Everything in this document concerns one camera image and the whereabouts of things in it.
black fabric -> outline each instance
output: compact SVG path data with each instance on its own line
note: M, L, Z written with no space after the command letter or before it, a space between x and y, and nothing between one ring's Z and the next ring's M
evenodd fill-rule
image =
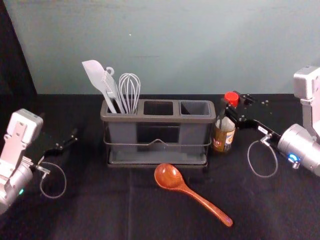
M144 98L206 99L219 106L219 95L144 96ZM265 125L282 133L302 123L299 101L293 95L259 95L259 104L248 109ZM181 169L187 185L234 221L225 227L201 205L181 193L159 188L154 169L111 168L106 165L102 96L39 95L32 102L6 99L1 107L0 129L4 134L12 111L26 107L45 113L43 132L61 139L80 129L79 142L58 163L67 176L67 191L57 200L40 194L40 175L35 174L11 208L0 216L1 239L319 239L319 177L301 167L293 170L279 156L278 173L270 179L256 177L247 162L249 144L262 137L253 130L237 131L231 151L209 151L206 170ZM28 157L39 157L30 147ZM257 171L270 173L274 160L264 148L252 148ZM47 190L58 192L58 172L48 179Z
M3 0L0 0L0 36L0 94L35 96L37 92Z

kitchen utensil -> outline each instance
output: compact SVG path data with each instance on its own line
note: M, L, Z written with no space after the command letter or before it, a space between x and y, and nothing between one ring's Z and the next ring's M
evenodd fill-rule
M221 222L226 226L231 227L233 221L228 217L223 211L213 205L211 202L207 201L194 191L192 191L184 182L184 179L173 165L168 163L160 164L156 167L154 171L154 178L156 183L163 189L177 191L185 193L199 203L201 203L206 209L212 212Z
M117 111L116 111L114 105L112 104L112 102L106 92L105 84L103 83L103 77L104 77L104 72L105 72L104 68L96 60L83 61L82 65L84 67L86 74L89 77L91 84L103 94L104 99L105 99L110 111L113 114L116 114Z
M114 99L116 101L116 104L119 107L120 112L122 114L125 114L126 112L122 107L122 103L119 98L118 85L116 84L114 78L112 77L114 73L115 73L114 69L108 66L103 73L103 83L105 85L105 90L109 98Z
M137 75L124 73L119 78L119 98L127 114L135 114L138 106L141 83Z

spoon handle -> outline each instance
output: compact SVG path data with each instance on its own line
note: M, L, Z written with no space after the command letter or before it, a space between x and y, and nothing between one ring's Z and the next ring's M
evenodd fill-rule
M223 211L221 211L214 204L204 199L202 196L191 190L187 185L183 185L179 189L181 192L188 194L199 203L201 203L206 209L212 212L221 222L223 222L226 226L231 227L234 223L230 217L228 217Z

blue light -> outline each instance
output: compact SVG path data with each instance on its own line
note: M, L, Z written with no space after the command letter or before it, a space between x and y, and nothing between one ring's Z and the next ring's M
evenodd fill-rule
M294 154L289 154L289 159L291 159L292 161L294 161L294 162L299 162L300 160L299 160L299 158L296 156L296 155L294 155Z

whisk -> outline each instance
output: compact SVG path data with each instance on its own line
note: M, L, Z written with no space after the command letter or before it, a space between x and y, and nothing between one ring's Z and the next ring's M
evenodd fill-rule
M138 107L141 83L134 73L124 73L119 78L119 98L127 114L135 114Z

